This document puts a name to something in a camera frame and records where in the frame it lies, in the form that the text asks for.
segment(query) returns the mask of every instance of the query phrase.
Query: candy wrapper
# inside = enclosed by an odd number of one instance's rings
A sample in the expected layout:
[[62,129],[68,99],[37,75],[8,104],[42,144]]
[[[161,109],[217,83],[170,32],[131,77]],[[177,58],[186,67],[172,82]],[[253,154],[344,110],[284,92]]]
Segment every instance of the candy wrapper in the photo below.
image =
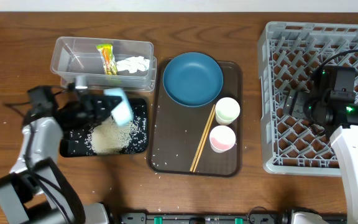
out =
[[112,54],[112,44],[99,44],[96,48],[103,59],[104,74],[117,75],[117,64]]

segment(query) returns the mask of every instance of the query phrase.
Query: white crate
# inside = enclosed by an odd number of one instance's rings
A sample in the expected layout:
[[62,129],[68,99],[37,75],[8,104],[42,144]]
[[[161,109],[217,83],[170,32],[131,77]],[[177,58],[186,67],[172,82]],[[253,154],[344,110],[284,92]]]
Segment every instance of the white crate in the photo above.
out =
[[[330,56],[358,49],[358,25],[269,22],[258,41],[262,85],[262,159],[271,174],[341,176],[325,136],[318,137],[306,121],[282,113],[291,89],[309,91],[311,71]],[[355,67],[358,53],[330,65]],[[354,83],[358,103],[358,76]]]

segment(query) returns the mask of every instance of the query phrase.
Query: wooden chopstick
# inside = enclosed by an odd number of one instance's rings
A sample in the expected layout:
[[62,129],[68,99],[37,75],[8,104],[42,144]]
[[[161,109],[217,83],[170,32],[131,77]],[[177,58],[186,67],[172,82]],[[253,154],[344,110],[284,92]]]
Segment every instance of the wooden chopstick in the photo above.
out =
[[203,135],[201,136],[200,143],[198,144],[196,154],[194,156],[193,162],[191,163],[190,171],[196,172],[196,168],[198,165],[198,161],[201,157],[201,153],[203,152],[203,148],[205,145],[205,140],[208,137],[209,129],[211,128],[212,120],[215,115],[215,105],[212,106],[211,113],[209,114],[208,120],[205,124]]

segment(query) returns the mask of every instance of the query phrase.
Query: wooden table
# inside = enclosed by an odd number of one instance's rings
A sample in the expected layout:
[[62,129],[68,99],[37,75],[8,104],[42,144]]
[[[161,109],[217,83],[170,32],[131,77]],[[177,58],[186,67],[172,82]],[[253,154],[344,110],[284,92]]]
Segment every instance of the wooden table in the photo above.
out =
[[[58,37],[144,40],[154,44],[158,62],[197,51],[241,66],[242,170],[231,179],[192,177],[155,174],[147,167],[146,153],[60,157],[58,165],[83,203],[104,201],[115,211],[163,213],[247,213],[254,206],[345,213],[340,178],[272,175],[262,168],[257,41],[269,21],[358,24],[358,14],[0,12],[0,177],[15,163],[22,142],[22,119],[1,104],[26,101],[26,90],[36,85],[59,84],[49,69]],[[153,94],[146,96],[151,104]],[[0,223],[6,223],[1,209]]]

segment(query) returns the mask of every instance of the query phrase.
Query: cup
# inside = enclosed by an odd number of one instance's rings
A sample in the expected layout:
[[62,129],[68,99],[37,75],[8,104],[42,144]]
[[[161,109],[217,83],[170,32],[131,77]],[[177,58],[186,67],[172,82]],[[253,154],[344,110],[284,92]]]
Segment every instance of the cup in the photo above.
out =
[[236,143],[236,134],[227,126],[216,126],[209,134],[209,143],[215,152],[226,152]]
[[221,98],[215,106],[216,121],[220,125],[231,124],[240,115],[240,105],[230,97]]

